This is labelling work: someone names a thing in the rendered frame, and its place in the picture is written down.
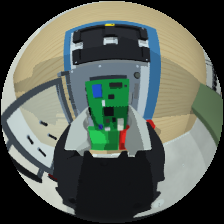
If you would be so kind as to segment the red bin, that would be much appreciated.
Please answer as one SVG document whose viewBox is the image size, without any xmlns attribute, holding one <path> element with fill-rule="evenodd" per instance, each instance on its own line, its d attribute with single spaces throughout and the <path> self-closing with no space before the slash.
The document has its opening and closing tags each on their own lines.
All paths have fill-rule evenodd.
<svg viewBox="0 0 224 224">
<path fill-rule="evenodd" d="M 155 124 L 153 123 L 153 121 L 150 120 L 146 120 L 147 122 L 149 122 L 151 124 L 151 126 L 155 129 Z M 126 126 L 126 129 L 123 129 L 122 131 L 119 131 L 119 140 L 120 140 L 120 147 L 119 150 L 126 150 L 126 148 L 124 147 L 125 144 L 125 136 L 126 136 L 126 130 L 129 128 L 129 125 Z"/>
</svg>

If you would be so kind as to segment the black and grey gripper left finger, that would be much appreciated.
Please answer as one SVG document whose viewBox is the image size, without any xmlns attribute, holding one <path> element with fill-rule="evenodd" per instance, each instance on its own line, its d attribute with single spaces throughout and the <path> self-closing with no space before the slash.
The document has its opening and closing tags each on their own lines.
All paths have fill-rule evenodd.
<svg viewBox="0 0 224 224">
<path fill-rule="evenodd" d="M 87 129 L 90 116 L 91 110 L 90 107 L 87 107 L 60 136 L 53 155 L 54 178 L 57 178 L 58 169 L 65 160 L 74 156 L 83 156 L 84 150 L 91 149 L 91 140 Z"/>
</svg>

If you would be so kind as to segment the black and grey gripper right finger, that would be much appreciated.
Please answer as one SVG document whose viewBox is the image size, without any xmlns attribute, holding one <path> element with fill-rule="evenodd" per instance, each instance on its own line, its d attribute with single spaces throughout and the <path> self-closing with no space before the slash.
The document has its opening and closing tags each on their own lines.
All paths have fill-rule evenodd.
<svg viewBox="0 0 224 224">
<path fill-rule="evenodd" d="M 128 124 L 124 147 L 129 157 L 149 162 L 156 170 L 158 182 L 164 181 L 165 151 L 161 139 L 151 126 L 131 105 L 127 108 Z"/>
</svg>

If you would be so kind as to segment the green bin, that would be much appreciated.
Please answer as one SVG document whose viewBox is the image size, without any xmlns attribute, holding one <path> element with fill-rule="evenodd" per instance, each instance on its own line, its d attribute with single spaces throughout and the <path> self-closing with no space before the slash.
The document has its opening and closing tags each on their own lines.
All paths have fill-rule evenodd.
<svg viewBox="0 0 224 224">
<path fill-rule="evenodd" d="M 119 131 L 118 130 L 95 130 L 94 126 L 88 126 L 91 150 L 118 150 Z"/>
</svg>

